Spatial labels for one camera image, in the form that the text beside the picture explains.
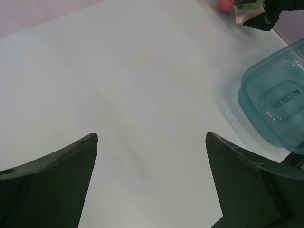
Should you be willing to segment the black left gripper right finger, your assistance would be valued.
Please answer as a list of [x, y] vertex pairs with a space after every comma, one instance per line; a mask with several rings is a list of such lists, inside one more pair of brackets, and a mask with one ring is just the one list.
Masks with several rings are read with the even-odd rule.
[[217, 228], [301, 228], [304, 225], [304, 157], [275, 162], [216, 133], [206, 150], [222, 217]]

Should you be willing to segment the clear zip top bag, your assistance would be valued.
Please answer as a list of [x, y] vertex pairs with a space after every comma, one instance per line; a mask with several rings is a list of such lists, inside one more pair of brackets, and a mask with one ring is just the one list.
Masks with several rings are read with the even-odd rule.
[[263, 0], [235, 0], [233, 6], [237, 24], [243, 24], [265, 11]]

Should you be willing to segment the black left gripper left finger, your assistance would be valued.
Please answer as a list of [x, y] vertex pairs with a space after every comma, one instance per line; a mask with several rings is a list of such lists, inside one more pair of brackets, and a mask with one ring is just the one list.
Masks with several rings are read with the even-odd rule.
[[1, 171], [2, 228], [77, 228], [97, 157], [98, 136]]

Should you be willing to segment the red fake food ball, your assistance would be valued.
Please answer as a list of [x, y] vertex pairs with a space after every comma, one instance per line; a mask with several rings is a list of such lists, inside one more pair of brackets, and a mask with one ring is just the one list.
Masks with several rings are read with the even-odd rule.
[[234, 0], [218, 0], [218, 8], [224, 13], [234, 12]]

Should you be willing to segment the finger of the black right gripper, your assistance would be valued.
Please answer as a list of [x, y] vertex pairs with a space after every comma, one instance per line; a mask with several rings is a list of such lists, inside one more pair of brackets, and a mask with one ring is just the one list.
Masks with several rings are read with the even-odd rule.
[[278, 21], [278, 15], [270, 15], [265, 12], [247, 20], [244, 22], [244, 26], [258, 29], [261, 31], [270, 31], [276, 22]]

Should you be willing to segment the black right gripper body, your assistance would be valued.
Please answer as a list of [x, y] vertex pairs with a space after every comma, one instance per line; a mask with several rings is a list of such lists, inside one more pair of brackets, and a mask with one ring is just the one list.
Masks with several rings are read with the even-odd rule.
[[263, 6], [267, 20], [275, 20], [283, 11], [304, 10], [304, 0], [265, 0]]

